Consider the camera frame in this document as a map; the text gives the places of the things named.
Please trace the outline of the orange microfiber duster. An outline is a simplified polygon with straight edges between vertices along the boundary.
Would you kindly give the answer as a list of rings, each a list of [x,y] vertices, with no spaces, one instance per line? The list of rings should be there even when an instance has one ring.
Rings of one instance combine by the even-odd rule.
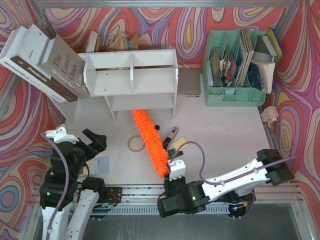
[[[156,127],[144,109],[134,109],[131,111],[135,126],[138,128],[140,136],[145,144],[148,156],[151,160],[156,174],[163,178],[170,173],[167,166],[168,154],[163,148],[163,143],[156,130]]]

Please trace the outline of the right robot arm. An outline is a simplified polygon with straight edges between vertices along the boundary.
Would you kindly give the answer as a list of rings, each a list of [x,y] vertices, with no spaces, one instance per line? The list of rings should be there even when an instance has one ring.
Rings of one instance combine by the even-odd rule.
[[[262,149],[246,165],[213,178],[201,178],[187,183],[186,165],[180,158],[168,162],[170,173],[164,176],[164,193],[157,200],[162,218],[176,214],[193,215],[213,202],[237,204],[256,187],[271,183],[277,186],[295,177],[288,163],[295,157],[283,159],[276,149]]]

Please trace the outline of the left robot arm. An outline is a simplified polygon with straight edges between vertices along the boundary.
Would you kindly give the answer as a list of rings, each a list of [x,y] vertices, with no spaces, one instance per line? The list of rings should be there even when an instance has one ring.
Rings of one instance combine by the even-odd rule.
[[[83,134],[90,144],[63,125],[41,133],[53,147],[51,167],[39,190],[44,240],[81,240],[94,206],[106,196],[102,178],[88,176],[81,183],[78,178],[87,161],[106,150],[107,137],[87,128]]]

